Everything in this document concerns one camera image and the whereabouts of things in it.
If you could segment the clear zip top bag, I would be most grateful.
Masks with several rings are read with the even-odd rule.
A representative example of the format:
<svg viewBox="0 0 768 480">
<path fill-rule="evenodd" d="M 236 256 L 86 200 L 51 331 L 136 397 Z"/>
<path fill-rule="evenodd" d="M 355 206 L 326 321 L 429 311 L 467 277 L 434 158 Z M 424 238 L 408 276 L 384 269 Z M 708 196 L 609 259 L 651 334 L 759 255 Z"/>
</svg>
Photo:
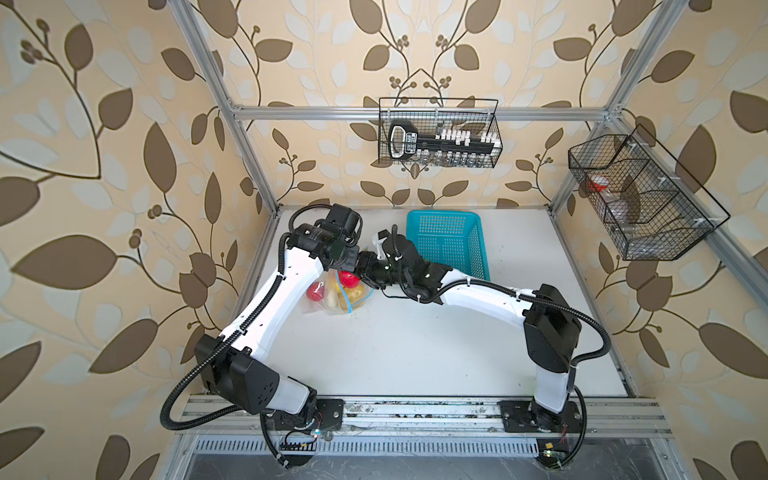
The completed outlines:
<svg viewBox="0 0 768 480">
<path fill-rule="evenodd" d="M 366 304 L 366 302 L 368 301 L 368 299 L 370 298 L 373 292 L 372 288 L 365 285 L 362 282 L 362 280 L 357 276 L 360 279 L 360 283 L 364 284 L 369 289 L 369 295 L 360 307 L 352 310 L 349 307 L 348 300 L 344 292 L 344 287 L 342 287 L 339 283 L 338 272 L 339 270 L 329 270 L 327 272 L 323 272 L 318 279 L 313 281 L 313 282 L 322 281 L 325 283 L 326 295 L 323 301 L 321 302 L 310 301 L 306 297 L 306 290 L 309 287 L 304 291 L 304 293 L 300 297 L 299 305 L 305 312 L 322 311 L 329 315 L 347 315 L 347 314 L 352 314 L 357 310 L 360 310 Z"/>
</svg>

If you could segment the yellow toy potato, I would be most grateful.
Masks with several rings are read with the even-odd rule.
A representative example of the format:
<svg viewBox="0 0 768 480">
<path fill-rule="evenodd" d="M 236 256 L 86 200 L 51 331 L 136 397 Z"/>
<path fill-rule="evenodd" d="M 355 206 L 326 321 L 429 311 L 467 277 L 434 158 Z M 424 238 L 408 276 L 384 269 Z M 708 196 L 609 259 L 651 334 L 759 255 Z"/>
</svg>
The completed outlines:
<svg viewBox="0 0 768 480">
<path fill-rule="evenodd" d="M 354 310 L 360 307 L 369 295 L 369 289 L 362 283 L 355 287 L 344 288 L 349 307 Z"/>
</svg>

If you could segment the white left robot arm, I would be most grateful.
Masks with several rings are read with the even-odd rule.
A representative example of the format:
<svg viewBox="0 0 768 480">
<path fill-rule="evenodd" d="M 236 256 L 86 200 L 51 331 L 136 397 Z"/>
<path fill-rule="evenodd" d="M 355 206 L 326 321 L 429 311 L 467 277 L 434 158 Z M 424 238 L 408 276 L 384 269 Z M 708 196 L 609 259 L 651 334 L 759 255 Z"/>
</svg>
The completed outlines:
<svg viewBox="0 0 768 480">
<path fill-rule="evenodd" d="M 325 218 L 294 225 L 296 218 L 315 207 L 305 206 L 289 218 L 288 231 L 278 240 L 277 266 L 271 280 L 216 338 L 205 337 L 197 346 L 197 365 L 169 394 L 161 407 L 160 424 L 170 431 L 202 426 L 225 415 L 245 411 L 264 417 L 281 412 L 300 427 L 315 421 L 316 391 L 265 364 L 271 347 L 306 290 L 330 269 L 352 271 L 359 254 L 363 220 L 339 204 L 319 204 Z M 194 420 L 174 420 L 172 407 L 197 377 L 230 402 L 228 407 Z"/>
</svg>

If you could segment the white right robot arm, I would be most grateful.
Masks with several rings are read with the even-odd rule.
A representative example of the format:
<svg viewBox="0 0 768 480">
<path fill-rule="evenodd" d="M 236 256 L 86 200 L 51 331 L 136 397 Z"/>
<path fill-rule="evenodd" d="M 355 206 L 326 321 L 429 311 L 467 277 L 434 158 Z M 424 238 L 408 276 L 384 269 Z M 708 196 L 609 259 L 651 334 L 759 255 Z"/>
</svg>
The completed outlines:
<svg viewBox="0 0 768 480">
<path fill-rule="evenodd" d="M 516 289 L 430 262 L 396 226 L 379 232 L 374 252 L 358 255 L 354 274 L 374 289 L 397 286 L 405 298 L 422 305 L 461 307 L 520 329 L 536 366 L 530 411 L 538 424 L 546 417 L 559 419 L 575 391 L 579 365 L 611 350 L 606 329 L 570 307 L 555 287 Z"/>
</svg>

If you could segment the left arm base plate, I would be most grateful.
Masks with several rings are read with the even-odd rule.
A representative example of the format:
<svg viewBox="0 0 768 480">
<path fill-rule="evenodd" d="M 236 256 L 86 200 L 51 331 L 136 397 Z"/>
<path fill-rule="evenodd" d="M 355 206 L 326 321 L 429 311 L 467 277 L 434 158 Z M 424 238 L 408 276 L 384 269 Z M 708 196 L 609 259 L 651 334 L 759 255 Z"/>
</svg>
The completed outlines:
<svg viewBox="0 0 768 480">
<path fill-rule="evenodd" d="M 262 417 L 269 428 L 277 431 L 338 430 L 343 422 L 345 402 L 341 398 L 311 396 L 296 414 L 280 410 L 268 411 Z"/>
</svg>

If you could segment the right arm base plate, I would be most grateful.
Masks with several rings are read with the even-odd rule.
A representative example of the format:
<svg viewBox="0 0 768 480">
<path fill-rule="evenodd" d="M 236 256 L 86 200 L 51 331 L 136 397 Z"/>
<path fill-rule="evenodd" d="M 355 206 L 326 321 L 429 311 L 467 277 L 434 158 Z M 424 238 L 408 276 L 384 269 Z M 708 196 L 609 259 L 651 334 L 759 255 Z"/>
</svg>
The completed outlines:
<svg viewBox="0 0 768 480">
<path fill-rule="evenodd" d="M 569 401 L 560 413 L 542 407 L 534 400 L 503 400 L 498 403 L 506 433 L 579 433 L 585 415 L 576 402 Z"/>
</svg>

